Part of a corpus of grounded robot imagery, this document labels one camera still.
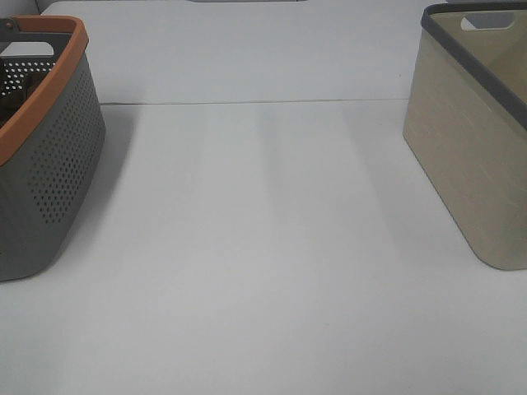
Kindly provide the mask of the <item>dark brown towel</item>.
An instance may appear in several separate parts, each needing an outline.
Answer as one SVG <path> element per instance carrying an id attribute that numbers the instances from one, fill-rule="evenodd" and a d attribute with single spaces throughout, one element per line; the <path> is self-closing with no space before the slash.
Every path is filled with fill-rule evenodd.
<path id="1" fill-rule="evenodd" d="M 1 126 L 27 101 L 42 81 L 42 73 L 30 72 L 19 82 L 11 82 L 1 60 Z"/>

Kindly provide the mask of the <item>grey perforated basket orange rim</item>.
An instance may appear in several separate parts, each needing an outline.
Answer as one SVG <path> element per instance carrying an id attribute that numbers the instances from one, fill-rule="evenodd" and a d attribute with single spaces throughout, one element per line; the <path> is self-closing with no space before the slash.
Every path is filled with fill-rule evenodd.
<path id="1" fill-rule="evenodd" d="M 11 16 L 5 44 L 46 43 L 50 55 L 2 56 L 7 76 L 42 81 L 1 126 L 1 279 L 51 266 L 84 202 L 105 141 L 105 122 L 86 56 L 83 22 L 73 16 Z"/>

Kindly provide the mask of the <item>beige basket grey rim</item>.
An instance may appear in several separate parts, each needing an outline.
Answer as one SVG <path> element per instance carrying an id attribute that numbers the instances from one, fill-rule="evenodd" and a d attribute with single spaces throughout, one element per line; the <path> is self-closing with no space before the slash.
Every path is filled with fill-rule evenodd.
<path id="1" fill-rule="evenodd" d="M 526 5 L 427 7 L 403 138 L 474 254 L 526 267 Z"/>

